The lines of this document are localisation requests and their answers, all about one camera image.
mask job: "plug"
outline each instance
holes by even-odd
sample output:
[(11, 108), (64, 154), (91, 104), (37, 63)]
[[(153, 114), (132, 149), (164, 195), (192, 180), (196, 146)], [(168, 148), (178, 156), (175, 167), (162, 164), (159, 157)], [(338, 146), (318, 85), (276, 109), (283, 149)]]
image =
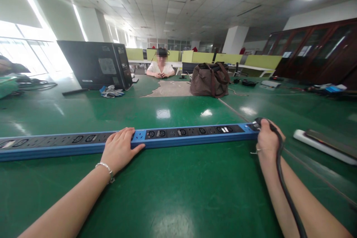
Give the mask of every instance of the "plug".
[[(264, 117), (256, 118), (255, 121), (252, 122), (253, 126), (260, 130), (261, 129), (261, 120), (262, 119), (266, 119), (266, 118), (264, 118)], [(270, 130), (274, 132), (276, 130), (276, 127), (269, 120), (268, 120), (268, 122), (269, 122)]]

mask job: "gloves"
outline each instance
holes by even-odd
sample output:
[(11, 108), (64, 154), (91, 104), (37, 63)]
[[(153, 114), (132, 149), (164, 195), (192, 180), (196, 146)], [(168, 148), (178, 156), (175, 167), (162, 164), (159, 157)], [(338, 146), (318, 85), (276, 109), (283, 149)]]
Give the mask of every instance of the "gloves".
[(124, 95), (124, 92), (122, 89), (117, 89), (115, 90), (115, 86), (103, 86), (100, 90), (100, 93), (102, 97), (106, 97), (109, 99), (115, 98), (115, 97), (121, 97)]

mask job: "yellow-green desk partition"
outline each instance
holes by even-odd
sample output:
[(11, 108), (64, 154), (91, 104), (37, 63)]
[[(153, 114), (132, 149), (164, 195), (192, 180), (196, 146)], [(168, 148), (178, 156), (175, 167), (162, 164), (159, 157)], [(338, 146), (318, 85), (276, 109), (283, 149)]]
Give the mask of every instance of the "yellow-green desk partition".
[(182, 53), (182, 62), (192, 62), (193, 50), (185, 50)]
[(144, 60), (144, 55), (141, 48), (127, 48), (126, 55), (128, 60)]
[(275, 70), (281, 59), (281, 56), (249, 55), (245, 65)]
[(224, 63), (230, 63), (233, 65), (236, 65), (237, 62), (241, 62), (243, 55), (237, 55), (237, 54), (217, 54), (216, 55), (216, 60), (215, 62), (218, 61), (223, 61)]
[[(170, 55), (168, 55), (167, 57), (167, 61), (172, 62), (172, 61), (178, 61), (179, 60), (179, 51), (174, 51), (174, 50), (169, 50), (168, 51), (170, 53)], [(157, 61), (157, 57), (156, 57), (156, 49), (147, 49), (146, 50), (146, 54), (148, 57), (148, 60), (151, 61)]]
[(193, 63), (212, 63), (213, 53), (204, 53), (204, 52), (194, 52), (192, 57)]

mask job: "green tabletop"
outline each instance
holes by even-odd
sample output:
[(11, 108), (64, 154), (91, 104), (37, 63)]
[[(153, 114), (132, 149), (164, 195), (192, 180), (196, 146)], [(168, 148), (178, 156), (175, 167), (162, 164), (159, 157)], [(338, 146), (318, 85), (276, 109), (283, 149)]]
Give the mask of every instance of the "green tabletop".
[[(123, 97), (105, 99), (98, 91), (63, 97), (62, 92), (80, 86), (72, 74), (52, 75), (55, 88), (0, 100), (0, 136), (215, 125), (267, 117), (287, 136), (286, 161), (357, 235), (357, 167), (292, 137), (296, 129), (313, 129), (355, 145), (355, 104), (240, 84), (229, 87), (249, 96), (230, 90), (221, 100), (142, 97), (159, 84), (153, 77), (137, 77)], [(254, 141), (144, 150), (105, 189), (79, 237), (282, 237), (253, 151)], [(93, 154), (0, 163), (0, 237), (19, 235), (99, 160)]]

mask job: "blue power strip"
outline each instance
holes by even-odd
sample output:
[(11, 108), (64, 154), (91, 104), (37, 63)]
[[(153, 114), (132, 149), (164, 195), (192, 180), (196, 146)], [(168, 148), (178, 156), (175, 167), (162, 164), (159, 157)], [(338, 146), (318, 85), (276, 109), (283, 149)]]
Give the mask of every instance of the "blue power strip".
[[(0, 162), (102, 153), (107, 138), (115, 132), (0, 138)], [(146, 149), (256, 139), (252, 124), (189, 126), (136, 130), (131, 147)]]

